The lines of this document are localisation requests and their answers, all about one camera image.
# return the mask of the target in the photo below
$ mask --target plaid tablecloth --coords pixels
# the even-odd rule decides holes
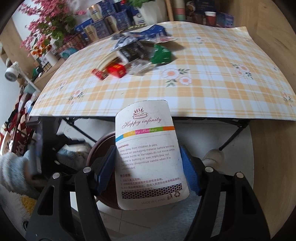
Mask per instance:
[[[102,40],[69,57],[31,116],[115,116],[136,101],[164,99],[172,116],[296,120],[295,93],[245,27],[160,25],[178,38],[163,44],[173,62],[143,76],[109,75],[99,81],[91,71],[116,43]]]

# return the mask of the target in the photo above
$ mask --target white wall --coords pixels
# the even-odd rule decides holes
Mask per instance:
[[[99,2],[99,0],[69,0],[68,6],[72,12],[76,12],[79,10],[86,10],[88,7],[91,5]],[[31,0],[25,0],[24,3],[31,5],[31,6],[36,6]],[[15,23],[15,27],[17,31],[20,34],[20,37],[22,40],[25,40],[26,37],[30,34],[30,31],[25,28],[25,26],[29,26],[30,22],[33,20],[37,20],[38,16],[33,15],[33,16],[28,16],[26,14],[23,14],[16,10],[14,14],[12,15],[12,20]],[[83,16],[77,16],[76,17],[76,24],[80,24],[86,20],[90,19],[90,16],[87,14]]]
[[[6,66],[0,60],[0,126],[8,120],[20,95],[19,83],[8,81],[4,77],[5,71]]]
[[[24,3],[31,6],[36,6],[31,0],[25,0]],[[25,28],[25,26],[29,26],[30,22],[37,19],[37,15],[28,16],[26,14],[23,14],[22,12],[19,12],[18,10],[14,12],[14,14],[12,15],[12,20],[15,23],[15,27],[19,32],[22,40],[25,40],[26,37],[28,37],[30,34],[30,31]]]

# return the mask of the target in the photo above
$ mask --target plastic bag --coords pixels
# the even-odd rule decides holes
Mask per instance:
[[[133,75],[141,75],[144,70],[152,66],[152,63],[144,59],[136,59],[130,62],[127,67],[127,73]]]

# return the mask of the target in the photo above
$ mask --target white tile floor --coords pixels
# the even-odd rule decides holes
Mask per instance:
[[[237,129],[236,126],[218,121],[178,121],[174,124],[179,144],[186,145],[193,156],[201,159],[209,150],[219,148]],[[114,123],[102,120],[80,119],[75,122],[75,125],[97,140],[115,130]],[[59,132],[71,138],[85,139],[91,145],[94,144],[64,121],[60,125]],[[241,171],[253,186],[254,162],[250,129],[243,130],[223,152],[225,163],[222,165],[221,171],[228,175]],[[71,193],[71,205],[77,210],[75,193]],[[155,220],[160,222],[174,205],[122,211],[112,209],[100,201],[97,203],[106,228],[124,235],[134,234],[152,227],[155,225]]]

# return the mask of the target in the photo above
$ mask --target potted plant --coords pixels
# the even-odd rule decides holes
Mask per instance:
[[[51,66],[54,66],[58,62],[58,59],[51,51],[52,45],[50,44],[50,40],[51,37],[48,37],[40,46],[37,46],[37,44],[35,44],[33,46],[33,49],[31,50],[31,55],[36,56],[37,58],[40,58],[44,55]]]
[[[86,11],[78,11],[71,14],[67,7],[67,0],[32,0],[37,6],[31,7],[22,3],[19,11],[29,16],[38,15],[37,20],[32,21],[27,27],[31,33],[22,42],[21,47],[26,47],[30,52],[32,49],[31,43],[36,38],[38,41],[34,45],[36,50],[47,48],[50,45],[50,38],[52,37],[57,48],[67,45],[72,39],[75,39],[76,51],[85,47],[86,43],[82,36],[74,30],[76,21],[74,15],[86,14]]]
[[[168,21],[165,0],[127,0],[127,2],[139,10],[147,25]]]

